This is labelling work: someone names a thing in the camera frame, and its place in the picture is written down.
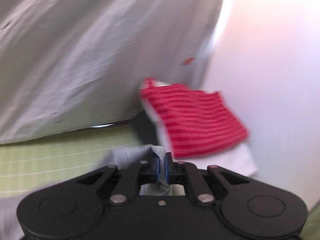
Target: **white wall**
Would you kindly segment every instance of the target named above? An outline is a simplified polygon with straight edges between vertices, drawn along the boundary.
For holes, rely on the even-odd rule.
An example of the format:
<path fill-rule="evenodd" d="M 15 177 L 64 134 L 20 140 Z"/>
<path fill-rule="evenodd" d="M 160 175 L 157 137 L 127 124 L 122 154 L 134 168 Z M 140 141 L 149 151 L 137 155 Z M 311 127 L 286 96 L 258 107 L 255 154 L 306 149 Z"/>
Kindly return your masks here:
<path fill-rule="evenodd" d="M 233 0 L 216 40 L 204 89 L 222 90 L 249 128 L 256 178 L 311 208 L 320 199 L 320 0 Z"/>

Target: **white bedsheet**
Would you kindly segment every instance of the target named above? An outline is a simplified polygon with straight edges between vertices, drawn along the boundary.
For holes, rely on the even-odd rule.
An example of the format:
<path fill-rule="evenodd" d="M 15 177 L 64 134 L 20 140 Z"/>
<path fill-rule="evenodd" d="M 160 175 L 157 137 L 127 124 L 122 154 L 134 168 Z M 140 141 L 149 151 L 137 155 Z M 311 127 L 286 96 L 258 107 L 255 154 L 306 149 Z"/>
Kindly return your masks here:
<path fill-rule="evenodd" d="M 148 76 L 199 85 L 221 4 L 0 0 L 0 144 L 130 119 Z"/>

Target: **red striped towel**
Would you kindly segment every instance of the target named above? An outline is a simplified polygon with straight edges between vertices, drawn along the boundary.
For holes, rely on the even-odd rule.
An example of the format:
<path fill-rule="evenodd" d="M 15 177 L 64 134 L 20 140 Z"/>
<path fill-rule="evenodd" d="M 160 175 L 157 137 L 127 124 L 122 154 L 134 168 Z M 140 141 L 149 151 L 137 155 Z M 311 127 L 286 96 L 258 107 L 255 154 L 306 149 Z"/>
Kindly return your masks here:
<path fill-rule="evenodd" d="M 216 153 L 247 138 L 247 130 L 223 105 L 220 92 L 193 91 L 181 84 L 157 87 L 151 78 L 144 82 L 140 96 L 163 121 L 175 158 Z"/>

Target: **green mat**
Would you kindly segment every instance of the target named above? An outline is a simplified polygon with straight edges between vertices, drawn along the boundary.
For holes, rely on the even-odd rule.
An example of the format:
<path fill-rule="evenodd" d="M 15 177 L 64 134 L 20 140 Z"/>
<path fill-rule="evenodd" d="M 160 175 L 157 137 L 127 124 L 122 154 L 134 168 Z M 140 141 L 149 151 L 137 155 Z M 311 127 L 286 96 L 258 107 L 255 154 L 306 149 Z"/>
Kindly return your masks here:
<path fill-rule="evenodd" d="M 320 205 L 309 214 L 300 237 L 303 240 L 320 240 Z"/>
<path fill-rule="evenodd" d="M 129 125 L 113 125 L 0 146 L 0 197 L 84 174 L 111 147 L 139 144 Z"/>

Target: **white fabric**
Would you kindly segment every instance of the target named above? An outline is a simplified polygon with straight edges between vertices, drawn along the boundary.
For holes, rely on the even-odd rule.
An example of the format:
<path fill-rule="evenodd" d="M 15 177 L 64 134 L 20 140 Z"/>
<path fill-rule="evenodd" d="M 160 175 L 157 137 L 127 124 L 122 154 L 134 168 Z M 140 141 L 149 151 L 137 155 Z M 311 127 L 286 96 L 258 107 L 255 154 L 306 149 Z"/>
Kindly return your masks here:
<path fill-rule="evenodd" d="M 168 84 L 155 81 L 154 85 L 167 86 Z M 146 111 L 147 116 L 156 127 L 159 144 L 168 152 L 172 152 L 170 137 L 162 119 L 147 100 L 142 99 L 141 103 Z M 252 152 L 247 142 L 241 142 L 235 147 L 222 151 L 218 154 L 186 159 L 180 158 L 178 160 L 193 163 L 198 167 L 198 169 L 205 170 L 207 169 L 208 165 L 218 165 L 244 176 L 251 176 L 258 171 L 257 165 L 252 157 Z"/>
<path fill-rule="evenodd" d="M 106 164 L 115 164 L 118 169 L 126 169 L 131 163 L 140 161 L 143 157 L 152 150 L 159 156 L 160 160 L 160 174 L 159 181 L 154 184 L 145 184 L 140 188 L 139 195 L 157 195 L 169 196 L 172 194 L 172 186 L 168 185 L 165 180 L 164 158 L 167 151 L 161 146 L 143 145 L 137 147 L 118 147 L 113 148 L 110 154 L 106 155 L 104 160 L 96 167 L 101 168 Z"/>
<path fill-rule="evenodd" d="M 221 3 L 0 0 L 0 144 L 130 119 L 149 76 L 199 86 Z"/>

